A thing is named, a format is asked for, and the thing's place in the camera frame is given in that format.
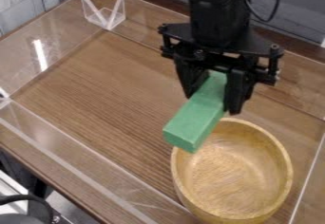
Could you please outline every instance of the acrylic corner bracket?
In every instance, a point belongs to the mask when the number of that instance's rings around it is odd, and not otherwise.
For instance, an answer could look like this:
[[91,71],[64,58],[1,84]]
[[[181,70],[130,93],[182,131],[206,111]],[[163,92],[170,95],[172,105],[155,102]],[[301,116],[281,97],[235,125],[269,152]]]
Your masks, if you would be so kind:
[[112,9],[98,9],[91,0],[82,0],[87,20],[106,30],[112,30],[126,20],[124,0],[116,0]]

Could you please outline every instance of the black cable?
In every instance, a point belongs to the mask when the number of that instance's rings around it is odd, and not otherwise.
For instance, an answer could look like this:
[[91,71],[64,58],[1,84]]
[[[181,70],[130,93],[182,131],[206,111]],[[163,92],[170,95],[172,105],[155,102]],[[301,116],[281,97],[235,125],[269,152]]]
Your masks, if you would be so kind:
[[48,224],[51,224],[55,217],[53,209],[51,205],[45,202],[45,200],[41,199],[40,197],[31,196],[31,195],[0,196],[0,206],[21,200],[32,200],[35,202],[39,202],[45,207],[48,213]]
[[274,15],[275,15],[275,13],[277,13],[277,11],[278,11],[278,7],[279,7],[279,4],[281,4],[281,0],[275,0],[275,4],[274,4],[273,11],[271,11],[271,13],[270,13],[270,15],[269,15],[269,17],[267,17],[266,19],[262,18],[262,17],[258,15],[258,13],[257,13],[257,11],[254,10],[254,8],[253,8],[253,6],[251,6],[249,0],[243,0],[243,1],[245,1],[245,4],[246,4],[246,7],[250,9],[250,12],[257,16],[257,18],[258,18],[262,22],[267,23],[267,22],[274,18]]

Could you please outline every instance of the black cylinder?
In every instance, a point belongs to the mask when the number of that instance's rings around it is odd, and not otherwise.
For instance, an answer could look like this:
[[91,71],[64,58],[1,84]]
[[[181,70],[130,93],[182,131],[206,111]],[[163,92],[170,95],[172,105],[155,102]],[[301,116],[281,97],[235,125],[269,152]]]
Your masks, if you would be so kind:
[[226,47],[249,26],[243,0],[189,0],[191,35],[207,47]]

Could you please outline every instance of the wooden bowl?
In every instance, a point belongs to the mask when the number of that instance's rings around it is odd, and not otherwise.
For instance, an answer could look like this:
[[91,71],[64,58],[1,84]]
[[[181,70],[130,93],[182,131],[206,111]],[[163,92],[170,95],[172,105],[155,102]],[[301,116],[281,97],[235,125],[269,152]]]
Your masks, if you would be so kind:
[[257,125],[223,119],[202,148],[174,148],[171,173],[187,209],[205,223],[262,223],[285,202],[293,170],[283,145]]

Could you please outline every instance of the green foam block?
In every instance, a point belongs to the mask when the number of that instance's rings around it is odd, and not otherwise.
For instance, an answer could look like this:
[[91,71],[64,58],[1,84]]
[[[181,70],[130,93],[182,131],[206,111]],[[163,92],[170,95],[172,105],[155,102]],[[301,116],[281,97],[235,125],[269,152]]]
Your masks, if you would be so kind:
[[195,153],[225,115],[226,82],[225,74],[211,72],[210,78],[163,128],[164,140],[190,153]]

